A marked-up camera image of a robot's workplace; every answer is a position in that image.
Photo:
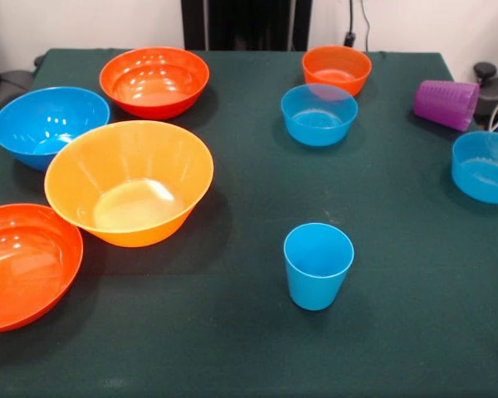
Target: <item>purple cup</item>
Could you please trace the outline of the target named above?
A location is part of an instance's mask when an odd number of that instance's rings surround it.
[[[479,94],[477,83],[425,80],[415,94],[413,112],[421,118],[465,131],[472,121]]]

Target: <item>bowl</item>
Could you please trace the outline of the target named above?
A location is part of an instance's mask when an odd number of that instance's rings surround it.
[[[45,171],[75,137],[109,122],[109,105],[78,87],[51,87],[22,95],[0,111],[0,146]]]
[[[50,207],[0,206],[0,332],[49,311],[80,268],[83,240]]]
[[[123,110],[142,119],[171,119],[190,108],[207,85],[208,66],[192,52],[140,48],[110,60],[101,89]]]
[[[452,178],[469,197],[498,204],[498,133],[463,134],[452,146]]]
[[[212,182],[212,155],[189,131],[132,120],[83,134],[53,159],[44,189],[65,220],[113,245],[172,235]]]
[[[373,69],[371,60],[360,51],[345,46],[320,46],[302,58],[306,83],[323,83],[357,95]]]
[[[282,97],[281,107],[290,136],[316,147],[343,139],[358,114],[354,97],[332,85],[295,87]]]

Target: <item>plastic cup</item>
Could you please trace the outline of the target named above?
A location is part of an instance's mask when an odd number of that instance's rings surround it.
[[[290,136],[304,145],[337,143],[348,133],[358,104],[347,91],[332,85],[300,85],[281,101]]]
[[[330,306],[354,258],[349,237],[334,226],[297,226],[284,241],[286,276],[291,299],[318,311]]]
[[[466,131],[476,109],[477,83],[425,80],[415,94],[415,115],[459,131]]]

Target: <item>cup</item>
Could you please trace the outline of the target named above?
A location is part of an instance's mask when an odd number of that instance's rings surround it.
[[[466,131],[476,109],[480,86],[477,83],[425,80],[415,94],[413,112],[459,131]]]
[[[318,311],[330,306],[354,259],[349,237],[334,226],[297,226],[284,240],[286,276],[291,299]]]

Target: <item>green felt surface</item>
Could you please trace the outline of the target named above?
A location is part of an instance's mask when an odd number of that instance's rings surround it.
[[[117,53],[49,51],[33,89],[100,92]],[[452,183],[457,133],[411,113],[420,81],[450,78],[442,58],[370,54],[349,136],[310,149],[279,106],[303,81],[300,53],[200,55],[209,85],[173,123],[210,148],[209,193],[159,245],[83,234],[69,293],[0,334],[0,396],[498,396],[498,206]],[[0,150],[0,204],[45,203],[42,181]],[[318,313],[290,301],[282,256],[307,221],[356,251]]]

